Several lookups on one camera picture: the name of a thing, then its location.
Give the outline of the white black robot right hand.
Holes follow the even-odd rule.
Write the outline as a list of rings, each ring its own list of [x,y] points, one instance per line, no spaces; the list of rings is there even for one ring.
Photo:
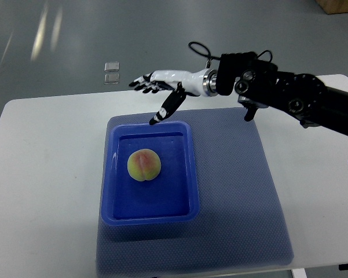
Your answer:
[[[155,125],[172,116],[187,96],[217,96],[216,77],[217,71],[213,69],[203,69],[195,73],[179,70],[157,70],[138,77],[129,86],[143,93],[155,94],[163,90],[171,91],[157,113],[149,121],[150,125]]]

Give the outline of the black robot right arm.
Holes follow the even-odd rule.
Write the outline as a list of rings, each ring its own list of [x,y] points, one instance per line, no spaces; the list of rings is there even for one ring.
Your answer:
[[[308,127],[322,126],[348,136],[348,92],[331,88],[311,74],[279,71],[254,52],[217,57],[219,72],[206,83],[220,95],[234,89],[253,120],[263,107],[281,110]]]

